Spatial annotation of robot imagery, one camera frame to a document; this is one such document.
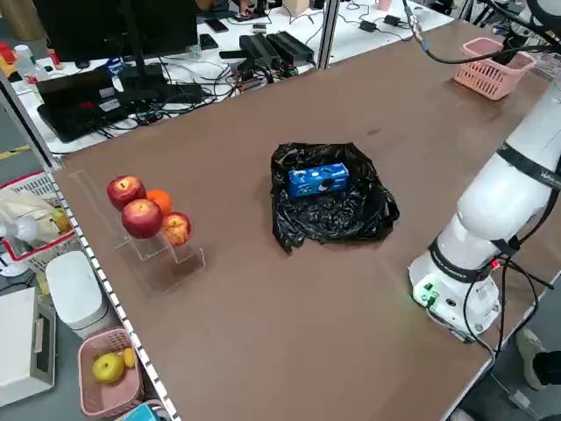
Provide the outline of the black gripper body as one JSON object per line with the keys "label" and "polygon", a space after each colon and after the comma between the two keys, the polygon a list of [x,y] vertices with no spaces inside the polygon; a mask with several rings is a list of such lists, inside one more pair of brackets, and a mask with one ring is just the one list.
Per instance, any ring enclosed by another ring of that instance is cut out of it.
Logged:
{"label": "black gripper body", "polygon": [[503,40],[503,61],[511,61],[515,55],[517,54],[517,50],[519,47],[522,47],[526,44],[528,40],[528,36],[519,35],[516,33],[510,33],[504,40]]}

